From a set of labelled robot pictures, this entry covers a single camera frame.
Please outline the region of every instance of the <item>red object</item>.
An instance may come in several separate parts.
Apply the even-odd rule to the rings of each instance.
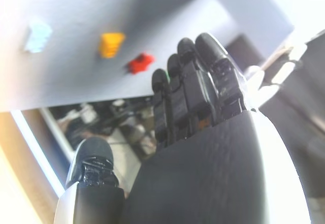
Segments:
[[[132,74],[146,71],[148,66],[153,63],[154,57],[146,53],[141,53],[137,58],[128,63],[129,70]]]

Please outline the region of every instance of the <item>back of robotic hand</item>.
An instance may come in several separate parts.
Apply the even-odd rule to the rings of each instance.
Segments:
[[[74,171],[76,162],[89,165],[77,153],[66,191],[77,192],[74,209],[65,211],[69,223],[310,223],[291,158],[272,123],[250,107],[227,52],[209,34],[181,40],[177,51],[168,74],[152,76],[157,152],[142,164],[129,198],[109,157],[90,157],[104,169]],[[89,172],[96,172],[92,184]],[[98,181],[103,174],[110,180]],[[70,200],[66,193],[60,200]]]

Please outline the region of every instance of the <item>yellow object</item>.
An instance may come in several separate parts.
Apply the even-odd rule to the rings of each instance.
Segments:
[[[125,35],[122,33],[102,34],[101,44],[99,47],[102,58],[113,58],[118,52],[124,39]]]

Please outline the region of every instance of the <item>robotic arm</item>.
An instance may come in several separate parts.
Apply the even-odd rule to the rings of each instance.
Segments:
[[[109,145],[88,139],[55,223],[310,223],[291,158],[272,123],[250,106],[224,48],[201,34],[177,50],[168,75],[152,75],[157,152],[129,198],[118,188]]]

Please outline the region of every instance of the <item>light blue object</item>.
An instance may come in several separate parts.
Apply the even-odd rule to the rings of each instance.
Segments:
[[[52,29],[46,23],[33,19],[29,24],[30,34],[25,45],[25,50],[30,53],[42,52],[52,35]]]

